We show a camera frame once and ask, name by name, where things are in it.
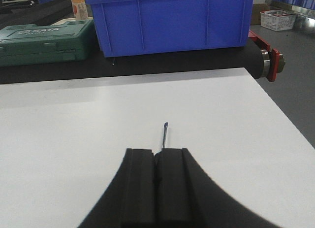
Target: gray floor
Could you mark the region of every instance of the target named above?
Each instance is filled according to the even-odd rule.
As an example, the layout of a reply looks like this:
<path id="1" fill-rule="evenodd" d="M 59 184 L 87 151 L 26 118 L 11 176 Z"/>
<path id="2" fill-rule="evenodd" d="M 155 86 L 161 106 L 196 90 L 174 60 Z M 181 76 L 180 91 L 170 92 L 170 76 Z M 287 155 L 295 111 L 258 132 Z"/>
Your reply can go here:
<path id="1" fill-rule="evenodd" d="M 286 65 L 274 83 L 257 82 L 315 147 L 315 23 L 299 17 L 295 28 L 275 32 L 261 26 L 251 30 L 283 53 Z"/>

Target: white table surface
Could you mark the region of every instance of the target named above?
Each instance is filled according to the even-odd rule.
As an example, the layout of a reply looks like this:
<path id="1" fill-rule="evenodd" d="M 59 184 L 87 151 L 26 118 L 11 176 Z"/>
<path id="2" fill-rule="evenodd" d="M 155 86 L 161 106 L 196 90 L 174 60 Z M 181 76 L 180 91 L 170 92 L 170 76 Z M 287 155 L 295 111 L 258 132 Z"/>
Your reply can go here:
<path id="1" fill-rule="evenodd" d="M 315 150 L 244 68 L 0 85 L 0 227 L 77 227 L 164 122 L 249 209 L 315 227 Z"/>

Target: red metal bracket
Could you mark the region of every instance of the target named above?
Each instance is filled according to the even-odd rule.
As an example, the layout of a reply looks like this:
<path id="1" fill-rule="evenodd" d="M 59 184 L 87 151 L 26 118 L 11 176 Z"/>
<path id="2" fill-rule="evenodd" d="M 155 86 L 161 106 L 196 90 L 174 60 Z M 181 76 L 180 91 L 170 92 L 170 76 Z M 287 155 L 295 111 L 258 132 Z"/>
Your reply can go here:
<path id="1" fill-rule="evenodd" d="M 277 77 L 281 53 L 275 48 L 271 49 L 270 44 L 266 40 L 251 30 L 249 31 L 248 37 L 252 39 L 260 49 L 265 49 L 270 53 L 270 70 L 267 75 L 267 79 L 270 82 L 274 82 Z"/>

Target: green tool case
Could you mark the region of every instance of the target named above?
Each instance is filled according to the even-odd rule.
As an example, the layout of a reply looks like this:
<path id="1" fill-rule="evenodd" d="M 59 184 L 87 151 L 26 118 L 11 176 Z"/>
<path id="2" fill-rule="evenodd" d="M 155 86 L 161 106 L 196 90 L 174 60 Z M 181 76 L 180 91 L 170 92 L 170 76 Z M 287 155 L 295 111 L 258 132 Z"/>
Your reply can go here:
<path id="1" fill-rule="evenodd" d="M 93 20 L 8 26 L 0 30 L 0 66 L 84 60 L 96 40 Z"/>

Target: plastic bottle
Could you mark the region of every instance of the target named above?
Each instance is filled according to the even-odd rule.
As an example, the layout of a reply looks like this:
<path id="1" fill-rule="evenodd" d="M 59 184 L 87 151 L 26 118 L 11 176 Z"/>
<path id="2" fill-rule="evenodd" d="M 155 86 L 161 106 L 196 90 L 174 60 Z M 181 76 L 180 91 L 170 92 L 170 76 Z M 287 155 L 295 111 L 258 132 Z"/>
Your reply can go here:
<path id="1" fill-rule="evenodd" d="M 86 20 L 88 18 L 88 11 L 85 0 L 71 0 L 71 2 L 75 19 Z"/>

